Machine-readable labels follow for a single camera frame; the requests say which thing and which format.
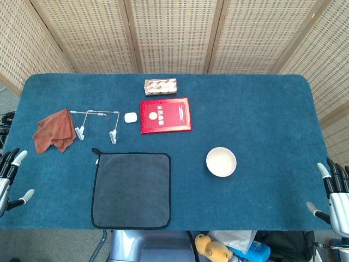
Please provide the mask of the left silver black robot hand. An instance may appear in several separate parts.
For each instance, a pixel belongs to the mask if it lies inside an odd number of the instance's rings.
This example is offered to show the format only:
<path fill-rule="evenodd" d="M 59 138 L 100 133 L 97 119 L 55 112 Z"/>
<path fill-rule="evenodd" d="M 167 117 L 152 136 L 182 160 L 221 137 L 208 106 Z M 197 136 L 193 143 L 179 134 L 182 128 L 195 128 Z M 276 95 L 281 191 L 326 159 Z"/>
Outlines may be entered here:
<path fill-rule="evenodd" d="M 25 205 L 34 195 L 35 190 L 29 189 L 24 196 L 14 201 L 9 201 L 9 193 L 19 166 L 27 156 L 27 151 L 19 153 L 19 148 L 1 154 L 1 217 L 6 211 Z"/>

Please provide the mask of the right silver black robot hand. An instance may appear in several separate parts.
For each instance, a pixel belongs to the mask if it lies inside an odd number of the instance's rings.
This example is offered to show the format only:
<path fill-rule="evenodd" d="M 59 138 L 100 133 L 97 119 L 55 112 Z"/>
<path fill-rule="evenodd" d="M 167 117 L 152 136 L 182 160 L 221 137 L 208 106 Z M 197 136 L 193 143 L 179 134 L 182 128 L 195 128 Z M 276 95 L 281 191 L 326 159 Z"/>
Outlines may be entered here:
<path fill-rule="evenodd" d="M 311 202 L 306 206 L 313 216 L 331 225 L 332 230 L 348 241 L 348 166 L 341 166 L 327 159 L 330 170 L 317 163 L 328 199 L 330 214 L 326 214 Z"/>

